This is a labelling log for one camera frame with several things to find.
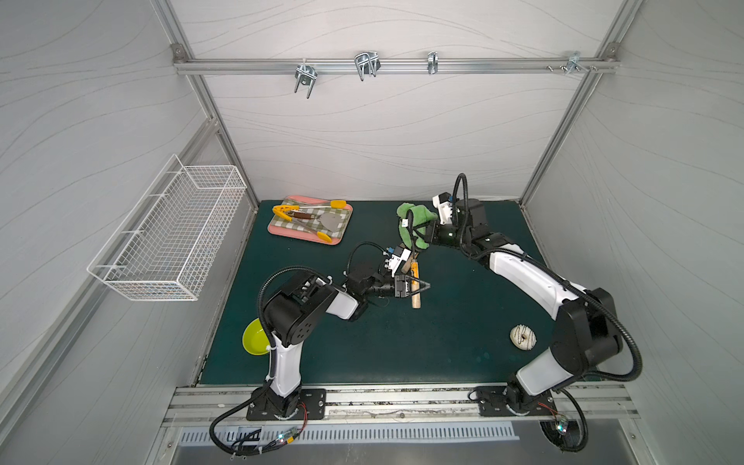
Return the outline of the small sickle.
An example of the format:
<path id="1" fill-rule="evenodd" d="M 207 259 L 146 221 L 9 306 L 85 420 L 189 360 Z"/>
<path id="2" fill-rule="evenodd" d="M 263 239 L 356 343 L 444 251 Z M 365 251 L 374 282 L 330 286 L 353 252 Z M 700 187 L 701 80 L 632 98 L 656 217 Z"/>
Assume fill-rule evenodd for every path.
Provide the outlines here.
<path id="1" fill-rule="evenodd" d="M 420 278 L 420 268 L 417 261 L 412 261 L 411 263 L 411 275 L 413 277 L 413 281 L 411 283 L 411 291 L 413 293 L 413 295 L 411 296 L 412 308 L 420 309 L 422 308 L 422 298 L 419 294 L 420 282 L 418 280 Z"/>

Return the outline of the green and black rag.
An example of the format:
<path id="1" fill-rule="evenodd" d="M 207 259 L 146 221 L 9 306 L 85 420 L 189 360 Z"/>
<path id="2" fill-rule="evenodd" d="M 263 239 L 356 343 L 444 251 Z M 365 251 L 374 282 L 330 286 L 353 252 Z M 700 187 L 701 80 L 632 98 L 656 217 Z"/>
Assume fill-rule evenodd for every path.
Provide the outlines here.
<path id="1" fill-rule="evenodd" d="M 429 227 L 438 224 L 438 215 L 425 205 L 413 203 L 401 203 L 397 207 L 396 215 L 399 219 L 398 232 L 403 245 L 411 251 L 426 250 L 431 242 Z"/>

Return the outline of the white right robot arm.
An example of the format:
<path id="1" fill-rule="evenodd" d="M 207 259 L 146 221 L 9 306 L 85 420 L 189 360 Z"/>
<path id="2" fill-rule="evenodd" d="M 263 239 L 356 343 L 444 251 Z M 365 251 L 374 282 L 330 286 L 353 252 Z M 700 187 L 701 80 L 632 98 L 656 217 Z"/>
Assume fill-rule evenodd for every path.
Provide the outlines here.
<path id="1" fill-rule="evenodd" d="M 462 252 L 537 302 L 554 321 L 548 349 L 513 375 L 510 395 L 536 397 L 582 377 L 631 382 L 643 369 L 641 351 L 620 323 L 611 294 L 589 290 L 536 261 L 507 236 L 492 232 L 484 205 L 443 193 L 432 199 L 438 219 L 425 240 Z"/>

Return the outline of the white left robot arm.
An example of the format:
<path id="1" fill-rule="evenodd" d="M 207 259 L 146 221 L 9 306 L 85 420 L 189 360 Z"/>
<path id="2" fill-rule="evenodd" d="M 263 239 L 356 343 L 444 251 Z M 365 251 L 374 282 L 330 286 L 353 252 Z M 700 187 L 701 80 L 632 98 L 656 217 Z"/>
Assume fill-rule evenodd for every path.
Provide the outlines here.
<path id="1" fill-rule="evenodd" d="M 269 398 L 283 404 L 298 397 L 302 346 L 323 317 L 356 321 L 372 298 L 406 300 L 429 288 L 410 272 L 384 271 L 381 265 L 352 267 L 340 284 L 303 265 L 275 271 L 257 298 L 258 319 L 269 339 Z"/>

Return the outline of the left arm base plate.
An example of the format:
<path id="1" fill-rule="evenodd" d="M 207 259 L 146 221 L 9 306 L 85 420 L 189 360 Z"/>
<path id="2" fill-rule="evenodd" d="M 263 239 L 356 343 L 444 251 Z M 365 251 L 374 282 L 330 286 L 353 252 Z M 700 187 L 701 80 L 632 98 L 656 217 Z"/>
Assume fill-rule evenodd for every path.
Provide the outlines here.
<path id="1" fill-rule="evenodd" d="M 246 420 L 323 420 L 326 401 L 325 389 L 302 387 L 282 397 L 270 387 L 260 387 L 251 395 Z"/>

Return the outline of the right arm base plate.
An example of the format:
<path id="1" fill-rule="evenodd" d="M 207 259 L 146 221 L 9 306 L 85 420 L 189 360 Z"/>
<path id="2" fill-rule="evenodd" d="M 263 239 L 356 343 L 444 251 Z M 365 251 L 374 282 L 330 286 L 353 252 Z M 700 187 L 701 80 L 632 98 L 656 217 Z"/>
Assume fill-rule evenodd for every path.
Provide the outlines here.
<path id="1" fill-rule="evenodd" d="M 469 394 L 484 418 L 552 417 L 557 412 L 550 391 L 538 396 L 523 393 L 516 385 L 478 386 Z"/>

